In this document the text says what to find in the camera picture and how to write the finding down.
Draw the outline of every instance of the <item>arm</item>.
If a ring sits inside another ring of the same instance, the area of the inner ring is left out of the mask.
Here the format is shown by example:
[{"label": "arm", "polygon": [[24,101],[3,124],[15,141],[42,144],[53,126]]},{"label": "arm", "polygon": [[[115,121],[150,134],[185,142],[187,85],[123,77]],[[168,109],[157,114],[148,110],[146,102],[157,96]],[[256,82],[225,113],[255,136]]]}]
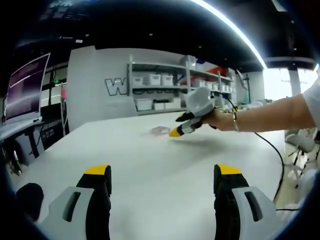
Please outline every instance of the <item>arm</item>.
[{"label": "arm", "polygon": [[[302,94],[237,112],[236,118],[240,132],[267,132],[316,126]],[[216,126],[221,131],[235,130],[232,113],[214,111],[203,123]]]}]

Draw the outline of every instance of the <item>bracelet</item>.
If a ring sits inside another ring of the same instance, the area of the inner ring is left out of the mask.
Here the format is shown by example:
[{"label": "bracelet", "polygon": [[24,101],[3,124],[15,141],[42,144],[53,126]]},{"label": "bracelet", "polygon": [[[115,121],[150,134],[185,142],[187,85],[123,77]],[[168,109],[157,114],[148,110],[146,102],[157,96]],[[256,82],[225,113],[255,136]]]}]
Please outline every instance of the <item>bracelet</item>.
[{"label": "bracelet", "polygon": [[237,115],[236,115],[236,112],[234,111],[233,112],[233,124],[234,124],[234,128],[237,132],[240,132],[239,131],[239,126],[238,126],[238,123],[237,123]]}]

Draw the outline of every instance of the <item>white shelving unit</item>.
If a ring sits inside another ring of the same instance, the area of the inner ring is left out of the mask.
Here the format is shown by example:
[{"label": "white shelving unit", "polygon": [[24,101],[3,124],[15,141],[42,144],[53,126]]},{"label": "white shelving unit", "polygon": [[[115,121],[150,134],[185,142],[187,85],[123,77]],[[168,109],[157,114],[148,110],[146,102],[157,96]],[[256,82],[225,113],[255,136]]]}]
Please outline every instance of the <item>white shelving unit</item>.
[{"label": "white shelving unit", "polygon": [[[134,90],[174,90],[174,91],[182,91],[190,92],[196,89],[196,87],[191,86],[191,77],[197,76],[205,79],[216,79],[219,85],[219,90],[221,91],[222,85],[227,84],[230,85],[233,82],[233,79],[230,77],[221,76],[220,72],[218,74],[213,74],[210,72],[205,72],[197,69],[190,68],[190,63],[186,62],[185,65],[175,65],[175,64],[166,64],[159,62],[137,62],[133,61],[133,56],[130,56],[129,64],[127,65],[127,83],[128,83],[128,96],[134,95]],[[166,73],[173,75],[173,84],[174,86],[162,86],[162,85],[141,85],[136,86],[133,85],[133,73],[141,72],[141,73]],[[185,76],[186,85],[180,85],[178,76]],[[224,94],[230,94],[228,91],[221,91]],[[221,94],[216,95],[216,99],[218,98],[223,104],[223,97]],[[157,114],[157,113],[169,113],[169,112],[178,112],[185,111],[186,108],[174,108],[174,109],[163,109],[163,110],[145,110],[139,111],[139,115],[147,115],[147,114]]]}]

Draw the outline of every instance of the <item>window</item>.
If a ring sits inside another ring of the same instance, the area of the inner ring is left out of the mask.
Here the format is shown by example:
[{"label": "window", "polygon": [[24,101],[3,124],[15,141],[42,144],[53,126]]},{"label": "window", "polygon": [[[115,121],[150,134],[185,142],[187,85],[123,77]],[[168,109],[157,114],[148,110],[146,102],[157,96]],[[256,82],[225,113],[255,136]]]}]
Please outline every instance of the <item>window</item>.
[{"label": "window", "polygon": [[287,68],[269,68],[263,70],[264,97],[279,100],[292,97],[290,75]]},{"label": "window", "polygon": [[298,68],[298,76],[300,80],[301,93],[304,93],[307,89],[309,89],[318,78],[317,72],[310,69],[301,68]]}]

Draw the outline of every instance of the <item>white tabletop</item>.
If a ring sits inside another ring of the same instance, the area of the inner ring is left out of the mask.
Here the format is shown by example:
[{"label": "white tabletop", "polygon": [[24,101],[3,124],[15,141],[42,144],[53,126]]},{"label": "white tabletop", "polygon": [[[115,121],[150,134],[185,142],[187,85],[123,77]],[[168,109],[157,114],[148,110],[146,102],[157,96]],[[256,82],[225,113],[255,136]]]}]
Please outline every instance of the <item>white tabletop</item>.
[{"label": "white tabletop", "polygon": [[[276,151],[253,133],[203,126],[180,138],[145,135],[157,126],[177,126],[180,113],[87,123],[41,155],[15,188],[38,183],[44,191],[39,222],[49,203],[84,171],[111,165],[110,237],[116,240],[212,240],[216,232],[214,166],[238,167],[251,186],[271,200],[280,175]],[[284,132],[266,132],[283,154]]]}]

